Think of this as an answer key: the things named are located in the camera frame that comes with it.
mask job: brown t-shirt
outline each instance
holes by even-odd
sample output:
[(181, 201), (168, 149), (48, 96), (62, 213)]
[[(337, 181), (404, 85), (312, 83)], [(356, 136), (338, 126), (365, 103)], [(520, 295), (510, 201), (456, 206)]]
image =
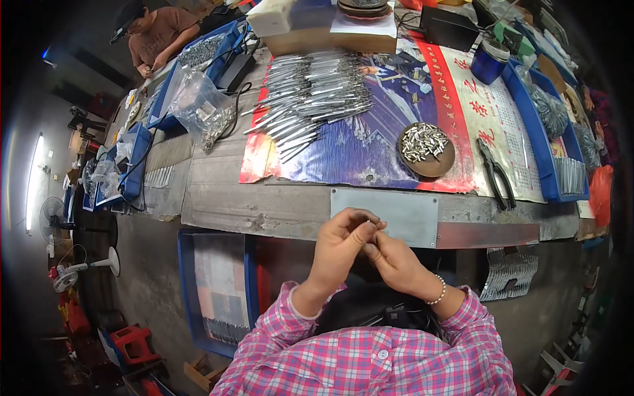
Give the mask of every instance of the brown t-shirt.
[(176, 7), (157, 9), (157, 17), (147, 32), (133, 34), (127, 45), (130, 47), (134, 67), (154, 64), (157, 55), (176, 40), (184, 31), (194, 26), (198, 18)]

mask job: red plastic stool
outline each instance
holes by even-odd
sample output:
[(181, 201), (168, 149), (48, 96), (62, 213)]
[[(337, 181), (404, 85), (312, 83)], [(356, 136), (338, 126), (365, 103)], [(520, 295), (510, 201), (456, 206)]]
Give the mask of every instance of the red plastic stool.
[(121, 351), (126, 364), (136, 364), (160, 359), (159, 354), (150, 352), (148, 342), (145, 340), (151, 333), (150, 329), (140, 328), (135, 324), (115, 331), (110, 337)]

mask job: hand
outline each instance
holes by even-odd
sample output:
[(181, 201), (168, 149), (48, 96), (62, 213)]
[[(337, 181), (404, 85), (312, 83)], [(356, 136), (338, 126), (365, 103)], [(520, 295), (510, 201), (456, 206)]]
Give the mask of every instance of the hand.
[(387, 223), (369, 210), (346, 208), (321, 226), (311, 273), (306, 280), (330, 295), (348, 277), (354, 259), (365, 243)]
[(154, 66), (152, 66), (152, 70), (155, 72), (165, 66), (167, 61), (169, 60), (169, 56), (163, 52), (157, 55), (156, 59), (154, 59)]
[(388, 286), (427, 302), (440, 297), (442, 282), (418, 261), (403, 240), (395, 240), (382, 231), (375, 236), (377, 244), (366, 243), (363, 253), (374, 262)]
[(145, 65), (145, 67), (139, 70), (139, 72), (144, 79), (149, 79), (152, 76), (152, 70), (148, 65)]
[(601, 140), (605, 141), (603, 127), (601, 126), (601, 123), (599, 121), (595, 121), (595, 133), (597, 134), (598, 137), (601, 138)]
[(583, 87), (583, 104), (588, 111), (594, 109), (594, 103), (590, 97), (590, 90), (587, 87)]

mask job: pink plaid shirt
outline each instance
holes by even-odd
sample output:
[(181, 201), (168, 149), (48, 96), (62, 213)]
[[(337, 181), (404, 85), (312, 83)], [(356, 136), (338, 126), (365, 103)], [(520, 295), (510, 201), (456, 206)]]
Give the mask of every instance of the pink plaid shirt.
[(516, 394), (493, 316), (467, 286), (460, 310), (441, 323), (447, 344), (393, 327), (312, 336), (316, 317), (302, 317), (291, 304), (296, 285), (282, 285), (211, 395)]

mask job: electric fan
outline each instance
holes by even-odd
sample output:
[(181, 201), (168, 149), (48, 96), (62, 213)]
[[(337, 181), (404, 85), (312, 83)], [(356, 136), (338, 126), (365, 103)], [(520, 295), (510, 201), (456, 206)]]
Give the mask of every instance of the electric fan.
[(59, 246), (63, 242), (61, 237), (61, 230), (80, 230), (89, 231), (91, 233), (109, 233), (107, 229), (77, 227), (75, 223), (68, 222), (64, 214), (64, 202), (61, 199), (50, 196), (40, 209), (40, 229), (42, 235), (48, 243), (54, 246)]
[(62, 273), (55, 278), (53, 281), (53, 288), (58, 293), (63, 292), (67, 288), (73, 286), (77, 279), (79, 278), (78, 272), (88, 269), (90, 267), (110, 267), (112, 274), (114, 276), (119, 276), (121, 271), (121, 267), (119, 265), (119, 256), (117, 255), (117, 251), (112, 246), (108, 249), (108, 258), (104, 260), (99, 260), (96, 262), (81, 263), (71, 265), (68, 268), (64, 268)]

